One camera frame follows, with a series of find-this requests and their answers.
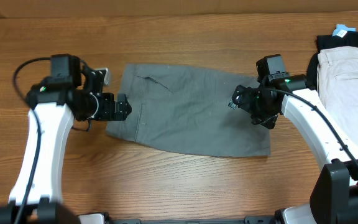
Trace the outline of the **grey shorts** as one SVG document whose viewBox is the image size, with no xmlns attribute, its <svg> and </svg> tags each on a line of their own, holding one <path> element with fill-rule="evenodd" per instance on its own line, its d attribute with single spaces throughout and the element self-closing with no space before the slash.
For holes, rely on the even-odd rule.
<svg viewBox="0 0 358 224">
<path fill-rule="evenodd" d="M 238 85 L 254 77 L 208 68 L 128 64 L 120 92 L 132 107 L 106 133 L 155 149 L 214 157 L 270 155 L 270 133 L 250 114 L 228 106 Z"/>
</svg>

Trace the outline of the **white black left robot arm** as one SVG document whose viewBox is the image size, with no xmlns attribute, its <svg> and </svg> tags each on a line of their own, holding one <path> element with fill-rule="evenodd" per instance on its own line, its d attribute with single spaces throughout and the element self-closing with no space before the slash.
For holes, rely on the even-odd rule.
<svg viewBox="0 0 358 224">
<path fill-rule="evenodd" d="M 76 215 L 62 200 L 65 148 L 75 121 L 124 121 L 132 108 L 125 94 L 105 93 L 108 68 L 91 68 L 70 54 L 52 55 L 50 75 L 21 92 L 17 77 L 33 60 L 15 70 L 12 84 L 29 107 L 29 133 L 19 176 L 7 205 L 0 207 L 0 224 L 112 223 L 106 212 Z"/>
</svg>

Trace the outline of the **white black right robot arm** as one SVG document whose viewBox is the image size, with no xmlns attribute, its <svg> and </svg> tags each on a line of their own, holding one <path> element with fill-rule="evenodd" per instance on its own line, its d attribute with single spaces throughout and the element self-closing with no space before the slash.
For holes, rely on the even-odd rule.
<svg viewBox="0 0 358 224">
<path fill-rule="evenodd" d="M 358 146 L 334 122 L 305 75 L 290 75 L 280 54 L 256 63 L 259 86 L 238 85 L 229 107 L 250 114 L 252 124 L 273 129 L 279 115 L 299 130 L 321 169 L 304 205 L 245 223 L 358 223 Z"/>
</svg>

